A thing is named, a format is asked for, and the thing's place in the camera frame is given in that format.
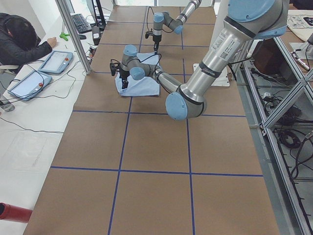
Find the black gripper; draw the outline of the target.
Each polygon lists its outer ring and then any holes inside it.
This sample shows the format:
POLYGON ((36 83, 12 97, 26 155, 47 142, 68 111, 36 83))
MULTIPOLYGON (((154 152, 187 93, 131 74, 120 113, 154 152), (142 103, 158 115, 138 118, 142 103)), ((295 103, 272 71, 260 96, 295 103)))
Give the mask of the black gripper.
POLYGON ((150 30, 145 32, 145 38, 148 39, 149 36, 152 36, 153 41, 154 41, 154 53, 158 53, 158 47, 159 43, 161 42, 162 39, 162 30, 150 30))
POLYGON ((115 76, 117 72, 120 74, 120 78, 122 79, 122 89, 126 89, 129 84, 127 78, 130 76, 130 71, 122 64, 122 62, 115 59, 110 60, 110 71, 111 76, 115 76))

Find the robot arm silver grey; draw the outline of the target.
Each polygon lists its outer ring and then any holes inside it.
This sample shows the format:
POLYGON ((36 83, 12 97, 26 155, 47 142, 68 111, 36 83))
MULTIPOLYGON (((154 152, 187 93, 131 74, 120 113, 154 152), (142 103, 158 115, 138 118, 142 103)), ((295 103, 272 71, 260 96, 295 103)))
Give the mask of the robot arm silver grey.
POLYGON ((137 48, 127 45, 120 62, 111 62, 111 74, 119 73, 122 87, 127 78, 150 77, 169 92, 165 106, 174 120, 200 116, 207 107, 204 94, 220 76, 242 44, 249 40, 270 39, 283 35, 287 28, 287 0, 230 0, 224 27, 200 61, 187 83, 180 83, 158 65, 142 63, 137 48))
POLYGON ((183 25, 187 22, 190 15, 199 8, 201 0, 191 0, 181 13, 174 19, 170 16, 169 12, 162 11, 154 13, 153 27, 148 29, 145 33, 145 38, 148 39, 152 36, 154 42, 154 53, 158 53, 159 43, 162 40, 163 26, 165 25, 176 34, 181 34, 183 25))

